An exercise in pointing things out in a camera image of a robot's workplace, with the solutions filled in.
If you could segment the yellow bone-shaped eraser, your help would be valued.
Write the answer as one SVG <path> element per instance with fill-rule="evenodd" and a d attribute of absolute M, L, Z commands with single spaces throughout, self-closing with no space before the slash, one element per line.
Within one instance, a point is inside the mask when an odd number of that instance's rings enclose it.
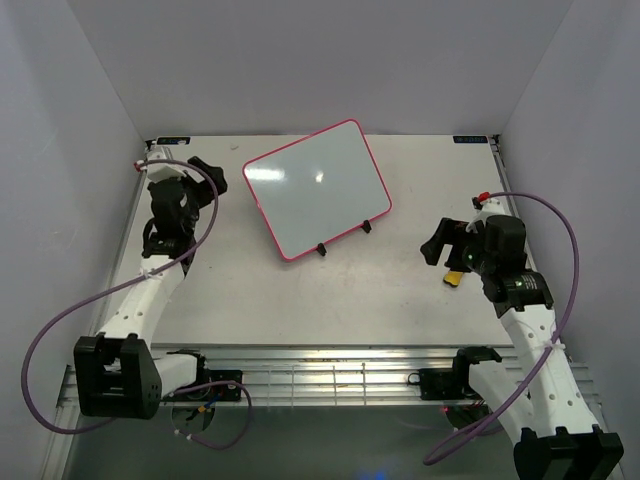
<path fill-rule="evenodd" d="M 464 272 L 449 270 L 443 276 L 443 283 L 451 288 L 458 288 L 461 284 L 461 281 L 464 277 Z"/>

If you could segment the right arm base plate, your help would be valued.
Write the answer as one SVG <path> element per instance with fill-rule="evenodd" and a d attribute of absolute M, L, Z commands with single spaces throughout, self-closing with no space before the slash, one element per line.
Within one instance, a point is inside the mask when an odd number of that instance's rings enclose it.
<path fill-rule="evenodd" d="M 452 368 L 418 369 L 408 375 L 407 385 L 418 387 L 420 399 L 424 401 L 480 399 Z"/>

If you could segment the pink framed whiteboard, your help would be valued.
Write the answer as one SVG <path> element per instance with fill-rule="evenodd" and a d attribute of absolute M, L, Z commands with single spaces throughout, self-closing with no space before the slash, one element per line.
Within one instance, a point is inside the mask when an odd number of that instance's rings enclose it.
<path fill-rule="evenodd" d="M 392 199 L 360 123 L 346 119 L 247 161 L 242 175 L 285 261 L 389 213 Z"/>

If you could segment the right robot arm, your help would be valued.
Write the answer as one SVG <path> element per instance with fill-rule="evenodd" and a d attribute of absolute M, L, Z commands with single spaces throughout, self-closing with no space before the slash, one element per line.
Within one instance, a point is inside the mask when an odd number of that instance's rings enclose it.
<path fill-rule="evenodd" d="M 623 456 L 621 439 L 602 429 L 553 337 L 554 300 L 544 277 L 528 267 L 525 243 L 520 219 L 494 214 L 472 224 L 443 218 L 420 248 L 435 265 L 449 246 L 447 267 L 480 276 L 526 375 L 515 384 L 495 351 L 461 350 L 453 388 L 488 405 L 513 443 L 519 478 L 606 479 Z"/>

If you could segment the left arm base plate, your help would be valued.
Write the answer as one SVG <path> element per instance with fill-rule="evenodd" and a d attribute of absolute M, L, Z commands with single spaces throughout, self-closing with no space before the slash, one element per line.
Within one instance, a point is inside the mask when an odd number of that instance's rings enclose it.
<path fill-rule="evenodd" d="M 242 370 L 210 370 L 205 368 L 197 377 L 198 384 L 211 382 L 234 381 L 241 383 Z M 194 393 L 197 401 L 209 402 L 237 402 L 241 399 L 241 391 L 234 385 L 216 385 L 203 389 L 201 393 Z"/>

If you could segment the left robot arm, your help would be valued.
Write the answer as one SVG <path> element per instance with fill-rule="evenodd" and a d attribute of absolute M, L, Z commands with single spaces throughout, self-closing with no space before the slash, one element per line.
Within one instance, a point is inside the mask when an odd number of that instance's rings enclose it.
<path fill-rule="evenodd" d="M 74 367 L 80 409 L 88 417 L 152 418 L 161 400 L 176 390 L 190 399 L 205 397 L 212 376 L 201 357 L 188 350 L 154 358 L 150 351 L 159 320 L 177 287 L 186 279 L 201 238 L 196 235 L 200 212 L 215 205 L 228 185 L 224 171 L 197 156 L 187 166 L 194 179 L 170 162 L 148 170 L 151 219 L 143 229 L 140 281 L 128 288 L 116 312 L 94 336 L 74 346 Z"/>

